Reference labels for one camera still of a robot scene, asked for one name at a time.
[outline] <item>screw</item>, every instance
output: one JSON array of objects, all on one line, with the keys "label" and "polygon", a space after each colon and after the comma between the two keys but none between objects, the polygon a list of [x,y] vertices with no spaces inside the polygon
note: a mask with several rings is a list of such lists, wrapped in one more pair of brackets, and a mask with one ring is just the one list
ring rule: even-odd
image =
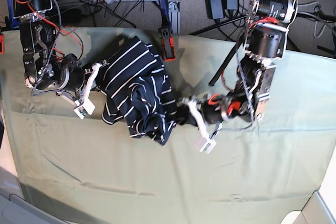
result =
[{"label": "screw", "polygon": [[35,77],[34,76],[29,76],[28,77],[30,83],[35,83]]}]

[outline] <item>green tablecloth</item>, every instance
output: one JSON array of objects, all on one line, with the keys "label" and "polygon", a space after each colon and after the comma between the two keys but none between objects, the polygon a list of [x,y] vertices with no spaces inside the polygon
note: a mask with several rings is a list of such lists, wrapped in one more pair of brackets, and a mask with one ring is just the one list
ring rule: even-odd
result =
[{"label": "green tablecloth", "polygon": [[[86,59],[110,54],[119,34],[140,30],[78,28]],[[224,92],[207,83],[233,43],[193,36],[175,40],[168,62],[183,95]],[[60,38],[57,48],[79,54]],[[19,32],[5,33],[0,56],[2,105],[18,177],[27,201],[63,220],[89,223],[280,223],[301,210],[324,178],[336,143],[336,61],[287,52],[279,62],[264,120],[247,132],[221,132],[198,153],[197,128],[177,126],[166,146],[129,137],[125,122],[101,119],[105,96],[83,121],[53,94],[31,98],[24,86]],[[226,70],[237,79],[236,61]],[[246,125],[235,119],[228,126]]]}]

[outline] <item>metal bracket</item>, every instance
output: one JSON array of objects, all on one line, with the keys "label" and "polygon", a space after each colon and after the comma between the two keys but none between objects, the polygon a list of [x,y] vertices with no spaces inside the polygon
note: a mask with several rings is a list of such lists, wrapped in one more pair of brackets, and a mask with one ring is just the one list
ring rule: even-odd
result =
[{"label": "metal bracket", "polygon": [[169,20],[172,26],[172,32],[179,34],[181,29],[180,0],[167,0],[169,8]]},{"label": "metal bracket", "polygon": [[179,34],[181,31],[181,13],[180,1],[168,0],[169,20],[174,34]]}]

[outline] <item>navy striped garment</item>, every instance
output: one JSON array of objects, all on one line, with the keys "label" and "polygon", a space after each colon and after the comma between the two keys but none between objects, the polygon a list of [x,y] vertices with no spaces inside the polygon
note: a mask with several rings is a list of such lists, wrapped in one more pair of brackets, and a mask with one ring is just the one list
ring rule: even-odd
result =
[{"label": "navy striped garment", "polygon": [[134,37],[108,62],[96,78],[107,96],[103,120],[115,124],[125,118],[131,137],[146,135],[165,145],[176,126],[176,99],[154,47]]}]

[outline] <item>black pole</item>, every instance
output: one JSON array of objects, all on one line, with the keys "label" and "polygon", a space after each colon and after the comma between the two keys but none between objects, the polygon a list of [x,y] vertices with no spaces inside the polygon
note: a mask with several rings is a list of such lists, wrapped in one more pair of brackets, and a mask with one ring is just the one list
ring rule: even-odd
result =
[{"label": "black pole", "polygon": [[234,18],[234,19],[218,22],[218,23],[215,23],[215,24],[213,24],[211,26],[208,26],[208,27],[202,28],[202,29],[200,29],[198,31],[195,31],[195,32],[191,33],[190,35],[202,34],[202,33],[205,33],[206,31],[210,31],[210,30],[216,29],[218,27],[225,26],[227,24],[231,24],[231,23],[236,22],[236,21],[240,21],[240,20],[245,19],[245,18],[246,18],[246,16],[240,16],[238,18]]},{"label": "black pole", "polygon": [[300,50],[300,48],[294,43],[294,41],[289,38],[289,36],[287,36],[287,40],[292,44],[292,46],[294,47],[295,51],[302,52]]},{"label": "black pole", "polygon": [[245,36],[244,34],[241,35],[241,37],[238,40],[238,44],[236,43],[234,45],[234,47],[231,49],[231,51],[229,52],[229,54],[226,56],[223,64],[219,67],[219,69],[217,70],[217,72],[215,73],[215,75],[213,76],[213,78],[211,79],[211,81],[209,82],[209,86],[214,86],[216,81],[220,78],[220,76],[222,75],[223,71],[225,70],[225,68],[227,67],[227,65],[229,65],[230,61],[232,60],[233,56],[236,54],[237,48],[239,48],[245,40]]}]

